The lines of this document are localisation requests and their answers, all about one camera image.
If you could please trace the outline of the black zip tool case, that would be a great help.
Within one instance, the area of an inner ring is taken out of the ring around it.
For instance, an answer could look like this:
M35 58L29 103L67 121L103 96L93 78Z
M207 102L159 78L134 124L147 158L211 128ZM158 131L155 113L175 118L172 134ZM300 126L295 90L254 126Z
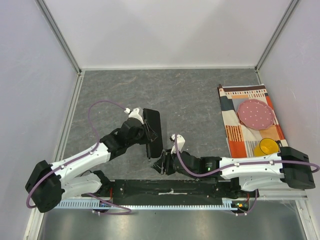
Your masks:
M147 123L147 136L149 137L149 142L146 144L147 158L159 158L163 151L163 137L160 112L157 110L144 108L143 119Z

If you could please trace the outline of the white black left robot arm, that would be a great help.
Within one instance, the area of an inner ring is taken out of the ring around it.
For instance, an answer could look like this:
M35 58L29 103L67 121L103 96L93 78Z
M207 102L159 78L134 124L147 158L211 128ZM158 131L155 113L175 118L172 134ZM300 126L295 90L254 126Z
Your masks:
M163 149L161 119L159 116L139 120L129 117L117 128L98 139L88 149L63 160L38 162L26 182L26 206L46 213L62 200L81 194L106 196L110 191L109 179L102 171L86 176L82 173L124 155L134 145L145 145L147 156L157 158Z

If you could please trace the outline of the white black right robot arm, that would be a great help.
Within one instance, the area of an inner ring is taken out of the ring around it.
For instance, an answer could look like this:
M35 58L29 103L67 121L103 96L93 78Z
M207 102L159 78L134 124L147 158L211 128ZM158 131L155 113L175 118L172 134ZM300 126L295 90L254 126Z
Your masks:
M235 197L276 186L314 189L313 174L320 170L319 165L309 161L307 154L288 146L269 155L245 158L196 157L186 151L166 150L152 168L161 175L178 173L213 184L227 182L228 191Z

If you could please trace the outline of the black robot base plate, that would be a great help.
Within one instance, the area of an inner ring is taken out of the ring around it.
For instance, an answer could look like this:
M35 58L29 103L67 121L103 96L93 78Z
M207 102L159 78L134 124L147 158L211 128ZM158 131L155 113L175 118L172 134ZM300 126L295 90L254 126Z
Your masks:
M129 198L138 195L159 196L184 194L191 196L210 196L216 199L249 198L259 196L255 190L242 190L237 183L207 182L195 179L116 179L102 185L94 193L98 197Z

